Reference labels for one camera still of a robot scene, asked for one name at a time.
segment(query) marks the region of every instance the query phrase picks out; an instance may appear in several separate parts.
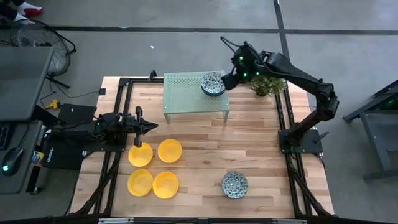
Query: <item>gray floor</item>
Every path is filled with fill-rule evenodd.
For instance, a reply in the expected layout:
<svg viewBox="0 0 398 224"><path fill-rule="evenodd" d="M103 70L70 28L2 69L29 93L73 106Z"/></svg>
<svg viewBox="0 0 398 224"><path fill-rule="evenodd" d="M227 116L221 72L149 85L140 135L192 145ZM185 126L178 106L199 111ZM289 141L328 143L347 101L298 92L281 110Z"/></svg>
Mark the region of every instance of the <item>gray floor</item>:
<svg viewBox="0 0 398 224"><path fill-rule="evenodd" d="M277 28L272 0L31 0L45 8L40 20L66 26ZM280 0L287 29L398 29L395 0ZM76 43L69 71L60 77L70 95L97 90L105 75L229 70L231 52L220 41L244 40L257 49L281 51L277 34L178 32L61 32ZM398 37L377 35L288 35L292 63L335 85L340 99L336 118L318 125L330 134L322 141L326 175L335 213L345 218L396 223L398 179L365 184L364 174L378 170L362 124L341 119L374 92L397 79ZM42 95L50 92L45 84ZM97 96L62 103L95 105ZM77 172L48 170L39 195L0 197L0 220L63 215Z"/></svg>

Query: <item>fan guard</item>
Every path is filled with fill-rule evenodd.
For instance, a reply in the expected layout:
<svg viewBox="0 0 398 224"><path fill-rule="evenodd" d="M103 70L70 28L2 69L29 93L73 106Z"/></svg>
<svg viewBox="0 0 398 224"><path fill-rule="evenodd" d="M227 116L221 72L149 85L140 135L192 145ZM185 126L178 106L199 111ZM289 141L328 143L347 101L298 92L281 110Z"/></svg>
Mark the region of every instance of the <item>fan guard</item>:
<svg viewBox="0 0 398 224"><path fill-rule="evenodd" d="M65 40L73 45L72 51L69 51ZM13 23L10 43L15 47L53 47L48 70L48 75L51 77L64 74L70 66L70 54L76 52L74 43L52 30L47 24L33 19L21 19Z"/></svg>

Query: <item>wooden table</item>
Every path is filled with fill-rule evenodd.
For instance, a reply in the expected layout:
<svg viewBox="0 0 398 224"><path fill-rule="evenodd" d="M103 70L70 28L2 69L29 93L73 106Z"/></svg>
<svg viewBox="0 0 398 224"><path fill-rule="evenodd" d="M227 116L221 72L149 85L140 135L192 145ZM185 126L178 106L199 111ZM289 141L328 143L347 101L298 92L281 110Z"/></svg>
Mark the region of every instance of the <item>wooden table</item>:
<svg viewBox="0 0 398 224"><path fill-rule="evenodd" d="M99 97L96 115L113 111L119 78L104 77L101 87L106 88L106 95ZM289 91L295 120L301 121L310 112L307 95L292 84L289 84ZM153 191L144 197L131 195L127 179L137 168L129 163L127 150L122 154L119 166L112 216L294 217L285 158L279 151L275 97L255 97L244 85L229 91L228 95L230 112L225 125L220 113L175 114L171 125L167 125L162 109L163 84L134 84L131 113L134 114L135 106L139 105L144 119L159 124L142 137L142 141L154 150L154 158L143 168L154 177L165 170L173 172L179 179L180 188L167 200L157 198ZM157 155L159 144L169 138L180 141L183 146L181 158L173 164L162 162ZM131 135L126 149L130 149L133 142ZM103 157L103 152L95 152L84 160L71 212L77 211L97 187ZM302 157L308 187L324 208L333 213L321 162L313 155ZM249 182L249 191L241 199L230 199L221 189L223 176L232 170L244 174ZM108 188L104 191L102 209L107 194ZM300 190L298 194L300 208L304 211Z"/></svg>

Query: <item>patterned bowl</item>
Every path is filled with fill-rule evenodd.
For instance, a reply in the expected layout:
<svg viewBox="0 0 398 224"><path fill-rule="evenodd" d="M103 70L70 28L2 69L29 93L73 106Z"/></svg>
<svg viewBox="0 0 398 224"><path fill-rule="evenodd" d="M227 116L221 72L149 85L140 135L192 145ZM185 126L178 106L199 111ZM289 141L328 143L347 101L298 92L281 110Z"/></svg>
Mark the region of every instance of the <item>patterned bowl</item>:
<svg viewBox="0 0 398 224"><path fill-rule="evenodd" d="M225 86L220 72L209 72L201 79L201 89L206 95L220 96L225 92Z"/></svg>
<svg viewBox="0 0 398 224"><path fill-rule="evenodd" d="M241 198L248 191L248 180L240 172L232 171L223 177L221 184L224 193L230 198Z"/></svg>

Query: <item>green plant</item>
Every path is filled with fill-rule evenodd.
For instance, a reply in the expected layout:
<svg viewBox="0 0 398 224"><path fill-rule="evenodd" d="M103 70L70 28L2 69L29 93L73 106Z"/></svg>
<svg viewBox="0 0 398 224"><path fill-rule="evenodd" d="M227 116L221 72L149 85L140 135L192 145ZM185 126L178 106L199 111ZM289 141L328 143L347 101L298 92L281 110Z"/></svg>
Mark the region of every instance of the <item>green plant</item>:
<svg viewBox="0 0 398 224"><path fill-rule="evenodd" d="M249 81L250 89L257 96L266 96L270 94L278 94L285 89L285 80L281 78L272 78L267 76L259 76Z"/></svg>

